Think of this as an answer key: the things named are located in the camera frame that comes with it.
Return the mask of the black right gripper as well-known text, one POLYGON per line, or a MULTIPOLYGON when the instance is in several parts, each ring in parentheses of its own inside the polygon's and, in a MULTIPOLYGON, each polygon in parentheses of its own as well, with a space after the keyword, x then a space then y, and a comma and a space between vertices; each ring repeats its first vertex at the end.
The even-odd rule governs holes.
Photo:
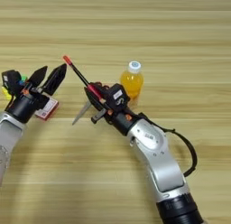
MULTIPOLYGON (((100 94, 106 94, 110 87, 103 85, 101 82, 94 82, 93 86, 100 94)), ((134 114, 128 107, 121 112, 113 112, 108 114, 108 109, 100 102, 101 97, 96 96, 94 93, 87 94, 88 100, 97 110, 97 114, 91 117, 91 121, 95 124, 102 117, 109 125, 114 126, 122 135, 127 135, 132 127, 141 119, 138 115, 134 114)))

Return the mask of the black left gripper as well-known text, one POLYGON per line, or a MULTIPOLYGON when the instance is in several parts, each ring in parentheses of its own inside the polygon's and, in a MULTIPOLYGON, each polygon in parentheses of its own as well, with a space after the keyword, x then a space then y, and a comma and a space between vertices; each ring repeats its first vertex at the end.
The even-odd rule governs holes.
MULTIPOLYGON (((28 79, 32 86, 31 89, 23 89, 20 95, 5 111, 14 117, 17 121, 26 124, 33 116, 36 110, 43 109, 50 98, 42 94, 41 89, 37 89, 45 78, 48 67, 43 66, 36 70, 28 79)), ((43 84, 43 91, 52 96, 56 89, 64 80, 67 71, 67 64, 64 63, 54 69, 43 84)))

